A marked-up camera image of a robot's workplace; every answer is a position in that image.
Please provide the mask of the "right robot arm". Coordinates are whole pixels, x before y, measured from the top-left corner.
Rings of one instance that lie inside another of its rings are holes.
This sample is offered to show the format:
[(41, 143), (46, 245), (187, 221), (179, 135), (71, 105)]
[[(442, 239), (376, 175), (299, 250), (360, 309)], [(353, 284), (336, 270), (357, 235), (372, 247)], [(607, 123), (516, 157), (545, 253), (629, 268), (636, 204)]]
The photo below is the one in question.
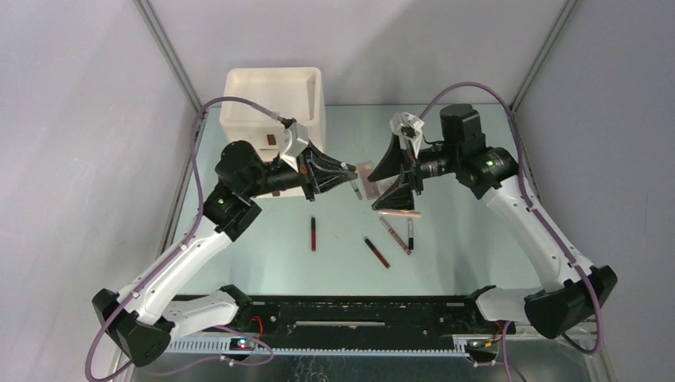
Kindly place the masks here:
[(501, 218), (540, 281), (534, 289), (477, 290), (470, 296), (473, 305), (462, 312), (466, 328), (482, 333), (495, 321), (511, 321), (529, 324), (549, 339), (564, 336), (604, 304), (617, 275), (608, 266), (594, 265), (551, 221), (519, 174), (515, 158), (507, 149), (487, 144), (480, 115), (472, 106), (453, 104), (439, 117), (442, 141), (428, 148), (422, 145), (419, 117), (397, 112), (390, 119), (388, 149), (368, 179), (393, 177), (394, 182), (373, 202), (373, 209), (412, 211), (426, 179), (454, 175)]

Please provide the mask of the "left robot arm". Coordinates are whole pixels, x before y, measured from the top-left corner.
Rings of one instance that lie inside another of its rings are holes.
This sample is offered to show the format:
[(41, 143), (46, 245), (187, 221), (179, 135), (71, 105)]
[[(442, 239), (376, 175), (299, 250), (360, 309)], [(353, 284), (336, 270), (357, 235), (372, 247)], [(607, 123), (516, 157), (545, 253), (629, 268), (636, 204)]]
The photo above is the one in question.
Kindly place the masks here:
[(309, 144), (293, 168), (281, 158), (264, 162), (246, 141), (230, 142), (215, 167), (218, 181), (201, 202), (195, 225), (131, 285), (118, 292), (102, 289), (92, 305), (105, 332), (142, 368), (157, 360), (172, 341), (226, 325), (250, 325), (252, 300), (236, 286), (218, 288), (202, 298), (177, 301), (178, 291), (210, 259), (239, 239), (262, 209), (255, 197), (301, 188), (306, 199), (357, 178), (356, 167)]

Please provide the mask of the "red lip gloss black cap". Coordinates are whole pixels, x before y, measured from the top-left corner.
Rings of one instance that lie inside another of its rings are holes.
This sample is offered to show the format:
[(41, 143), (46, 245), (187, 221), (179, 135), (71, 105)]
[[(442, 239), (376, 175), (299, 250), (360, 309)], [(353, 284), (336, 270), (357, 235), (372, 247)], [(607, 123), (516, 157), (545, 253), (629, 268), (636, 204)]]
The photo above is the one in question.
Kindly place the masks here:
[(316, 231), (316, 228), (317, 228), (316, 218), (315, 218), (315, 216), (312, 216), (310, 218), (310, 250), (311, 251), (317, 250), (317, 231)]

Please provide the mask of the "black patterned eyeliner pen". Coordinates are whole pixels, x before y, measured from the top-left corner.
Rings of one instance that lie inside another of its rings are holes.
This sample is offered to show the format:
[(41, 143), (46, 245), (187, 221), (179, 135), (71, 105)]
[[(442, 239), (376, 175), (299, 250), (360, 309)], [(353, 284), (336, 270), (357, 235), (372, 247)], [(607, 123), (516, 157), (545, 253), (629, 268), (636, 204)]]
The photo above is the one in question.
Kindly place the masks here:
[[(344, 170), (348, 170), (348, 169), (349, 169), (349, 167), (347, 166), (347, 163), (346, 163), (346, 162), (342, 162), (342, 163), (341, 163), (341, 168), (344, 169)], [(356, 194), (356, 196), (357, 196), (357, 199), (361, 201), (361, 200), (363, 199), (363, 195), (362, 195), (362, 193), (361, 193), (361, 191), (360, 191), (360, 189), (359, 189), (359, 187), (358, 187), (356, 181), (355, 181), (355, 180), (351, 180), (349, 183), (350, 183), (350, 185), (351, 185), (353, 191), (355, 192), (355, 194)]]

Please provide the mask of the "white drawer organizer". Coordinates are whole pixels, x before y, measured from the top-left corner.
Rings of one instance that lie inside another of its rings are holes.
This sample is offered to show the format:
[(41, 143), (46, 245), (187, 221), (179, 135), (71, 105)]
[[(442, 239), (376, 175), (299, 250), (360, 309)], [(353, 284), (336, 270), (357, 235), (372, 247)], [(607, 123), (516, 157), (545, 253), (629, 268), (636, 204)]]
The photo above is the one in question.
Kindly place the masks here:
[[(235, 68), (226, 79), (225, 96), (257, 103), (307, 128), (311, 143), (326, 150), (326, 108), (322, 74), (315, 67)], [(225, 180), (235, 172), (259, 180), (263, 164), (273, 161), (284, 146), (284, 126), (251, 106), (224, 102), (220, 124), (229, 141), (216, 167)]]

